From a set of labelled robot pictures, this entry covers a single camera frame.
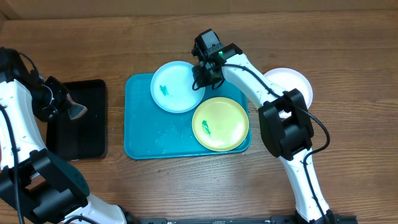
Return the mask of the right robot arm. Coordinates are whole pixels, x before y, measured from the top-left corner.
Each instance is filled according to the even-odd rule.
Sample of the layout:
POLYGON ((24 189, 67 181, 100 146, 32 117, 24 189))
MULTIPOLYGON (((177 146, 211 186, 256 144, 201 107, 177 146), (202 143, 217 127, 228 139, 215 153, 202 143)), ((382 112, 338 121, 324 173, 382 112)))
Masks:
POLYGON ((308 112, 301 92, 273 84, 235 44, 195 43, 192 54, 199 61, 193 69, 195 85, 230 82, 258 109, 261 139, 283 164, 292 186, 297 223, 334 223, 312 163, 312 122, 317 118, 308 112))

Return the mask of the light blue plate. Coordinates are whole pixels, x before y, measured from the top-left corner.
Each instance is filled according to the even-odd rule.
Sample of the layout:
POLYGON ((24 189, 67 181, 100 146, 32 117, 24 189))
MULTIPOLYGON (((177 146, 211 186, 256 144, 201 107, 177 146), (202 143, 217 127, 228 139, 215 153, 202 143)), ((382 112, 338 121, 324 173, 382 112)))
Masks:
POLYGON ((184 113, 194 109, 205 95, 205 87, 194 90, 193 65, 184 61, 164 64, 154 73, 150 93, 155 103, 171 113, 184 113))

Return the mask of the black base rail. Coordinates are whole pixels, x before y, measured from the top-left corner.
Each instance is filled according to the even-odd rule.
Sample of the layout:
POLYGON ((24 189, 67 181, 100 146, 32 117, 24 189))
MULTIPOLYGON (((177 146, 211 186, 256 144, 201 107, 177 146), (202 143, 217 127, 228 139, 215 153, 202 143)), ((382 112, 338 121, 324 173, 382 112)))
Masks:
MULTIPOLYGON (((296 224, 306 223, 296 215, 273 215, 270 218, 234 218, 234 219, 184 219, 168 220, 166 218, 141 218, 141 224, 296 224)), ((329 223, 358 224, 356 216, 333 215, 329 223)))

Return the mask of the dark bow-shaped sponge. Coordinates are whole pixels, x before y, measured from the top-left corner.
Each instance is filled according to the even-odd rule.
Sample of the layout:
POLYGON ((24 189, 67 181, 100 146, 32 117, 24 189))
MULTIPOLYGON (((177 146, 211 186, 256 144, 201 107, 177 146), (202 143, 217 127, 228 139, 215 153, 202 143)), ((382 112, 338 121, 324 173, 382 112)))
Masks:
POLYGON ((68 108, 68 115, 71 120, 81 118, 87 111, 87 107, 76 103, 70 94, 67 94, 67 108, 68 108))

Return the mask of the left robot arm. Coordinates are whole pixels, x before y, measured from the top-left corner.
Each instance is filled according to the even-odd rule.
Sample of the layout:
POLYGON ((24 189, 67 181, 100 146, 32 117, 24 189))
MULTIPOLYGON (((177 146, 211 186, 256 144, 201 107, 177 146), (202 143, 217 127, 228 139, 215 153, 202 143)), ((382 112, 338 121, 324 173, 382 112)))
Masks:
POLYGON ((28 70, 26 57, 1 48, 1 199, 20 223, 137 223, 129 211, 91 194, 81 172, 47 149, 36 121, 64 111, 78 119, 87 108, 56 78, 28 70))

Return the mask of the black plastic tray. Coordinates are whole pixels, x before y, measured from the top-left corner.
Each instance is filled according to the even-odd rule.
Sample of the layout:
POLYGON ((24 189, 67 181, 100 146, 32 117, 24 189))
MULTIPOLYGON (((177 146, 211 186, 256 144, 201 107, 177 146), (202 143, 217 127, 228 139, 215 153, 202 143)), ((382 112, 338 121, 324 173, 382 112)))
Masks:
POLYGON ((104 158, 108 153, 108 95, 103 80, 84 80, 64 84, 77 103, 88 111, 78 119, 60 113, 47 124, 47 149, 67 161, 104 158))

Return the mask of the teal plastic tray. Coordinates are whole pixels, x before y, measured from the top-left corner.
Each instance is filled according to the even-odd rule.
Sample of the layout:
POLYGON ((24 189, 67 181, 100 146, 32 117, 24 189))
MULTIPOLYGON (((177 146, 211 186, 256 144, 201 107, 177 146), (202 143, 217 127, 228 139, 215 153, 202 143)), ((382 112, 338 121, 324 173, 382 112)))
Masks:
POLYGON ((195 109, 170 113, 150 93, 152 73, 133 75, 126 82, 124 150, 135 159, 221 155, 202 146, 192 131, 195 109))

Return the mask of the yellow-green plate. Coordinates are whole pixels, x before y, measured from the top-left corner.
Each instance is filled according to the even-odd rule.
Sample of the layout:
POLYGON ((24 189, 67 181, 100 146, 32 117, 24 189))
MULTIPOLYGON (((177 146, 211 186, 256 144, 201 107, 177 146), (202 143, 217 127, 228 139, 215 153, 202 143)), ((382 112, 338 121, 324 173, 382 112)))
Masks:
POLYGON ((249 132, 249 119, 236 101, 214 97, 204 101, 192 118, 193 134, 205 148, 226 152, 238 147, 249 132))

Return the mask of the white plate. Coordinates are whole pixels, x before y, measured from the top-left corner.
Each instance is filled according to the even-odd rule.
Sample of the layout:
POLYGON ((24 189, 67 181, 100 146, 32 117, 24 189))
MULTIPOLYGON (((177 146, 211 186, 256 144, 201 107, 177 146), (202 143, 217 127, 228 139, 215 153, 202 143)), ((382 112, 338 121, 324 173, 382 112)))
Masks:
POLYGON ((311 106, 313 89, 310 82, 300 72, 291 68, 274 68, 266 72, 264 76, 287 91, 298 89, 304 97, 307 108, 311 106))

